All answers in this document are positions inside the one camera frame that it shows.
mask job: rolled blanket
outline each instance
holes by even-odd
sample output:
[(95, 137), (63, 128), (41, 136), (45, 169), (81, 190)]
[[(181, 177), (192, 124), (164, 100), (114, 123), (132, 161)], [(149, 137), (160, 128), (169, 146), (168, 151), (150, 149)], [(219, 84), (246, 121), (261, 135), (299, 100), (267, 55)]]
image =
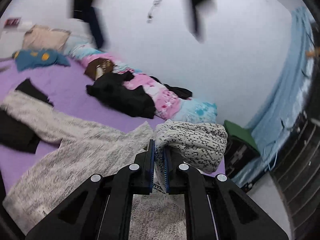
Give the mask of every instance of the rolled blanket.
[(173, 122), (158, 124), (155, 130), (156, 173), (164, 186), (163, 148), (169, 146), (183, 156), (186, 163), (205, 173), (216, 171), (227, 146), (227, 133), (214, 123)]

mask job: cable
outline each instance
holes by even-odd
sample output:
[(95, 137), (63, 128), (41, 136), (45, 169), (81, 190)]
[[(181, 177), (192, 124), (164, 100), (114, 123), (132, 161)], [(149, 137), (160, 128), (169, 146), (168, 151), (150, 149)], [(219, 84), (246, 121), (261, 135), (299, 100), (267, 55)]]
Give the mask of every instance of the cable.
[(160, 6), (161, 2), (162, 2), (162, 0), (154, 0), (153, 1), (153, 5), (152, 5), (150, 11), (148, 12), (148, 21), (147, 21), (148, 23), (151, 23), (151, 20), (153, 19), (152, 13), (156, 7)]

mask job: fluffy fabric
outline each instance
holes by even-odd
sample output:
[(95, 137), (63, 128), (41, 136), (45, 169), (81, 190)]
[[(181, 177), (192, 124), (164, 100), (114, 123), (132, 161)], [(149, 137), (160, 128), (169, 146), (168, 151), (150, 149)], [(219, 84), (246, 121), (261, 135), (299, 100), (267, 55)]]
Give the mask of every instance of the fluffy fabric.
[(227, 146), (227, 133), (222, 125), (213, 123), (191, 124), (167, 120), (155, 131), (156, 171), (164, 185), (163, 148), (169, 146), (183, 156), (186, 163), (205, 173), (214, 172)]
[[(24, 234), (92, 174), (115, 174), (132, 163), (153, 133), (145, 122), (125, 134), (59, 113), (19, 91), (10, 92), (1, 107), (44, 141), (61, 143), (26, 172), (3, 201)], [(156, 176), (154, 182), (150, 196), (133, 197), (129, 238), (186, 240), (183, 196), (166, 195)]]

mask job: mattress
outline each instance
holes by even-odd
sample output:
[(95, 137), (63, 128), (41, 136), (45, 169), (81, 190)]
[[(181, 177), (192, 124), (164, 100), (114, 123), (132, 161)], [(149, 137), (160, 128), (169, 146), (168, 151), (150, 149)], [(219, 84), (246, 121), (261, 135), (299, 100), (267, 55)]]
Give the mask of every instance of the mattress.
[[(145, 121), (148, 121), (153, 129), (157, 124), (164, 122), (157, 116), (153, 119), (130, 117), (102, 105), (96, 98), (87, 95), (85, 86), (92, 84), (93, 81), (83, 74), (83, 67), (75, 60), (69, 59), (69, 61), (71, 63), (70, 67), (53, 65), (46, 68), (25, 70), (20, 73), (17, 71), (14, 60), (0, 62), (0, 69), (5, 66), (10, 67), (0, 73), (0, 101), (10, 90), (15, 89), (26, 78), (30, 78), (37, 88), (49, 96), (56, 110), (71, 116), (99, 122), (122, 132), (134, 130)], [(6, 192), (24, 172), (58, 147), (40, 141), (36, 154), (30, 154), (0, 145), (0, 170)], [(211, 175), (214, 176), (224, 172), (224, 161), (222, 160), (217, 171)]]

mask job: brown fabric with print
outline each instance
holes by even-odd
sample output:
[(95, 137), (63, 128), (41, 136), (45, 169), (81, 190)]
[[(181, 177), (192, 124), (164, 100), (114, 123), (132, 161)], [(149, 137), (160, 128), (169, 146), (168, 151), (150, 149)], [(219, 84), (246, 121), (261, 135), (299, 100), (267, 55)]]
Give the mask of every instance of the brown fabric with print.
[(114, 65), (115, 64), (110, 59), (100, 57), (88, 64), (84, 74), (95, 81), (103, 74), (112, 72)]

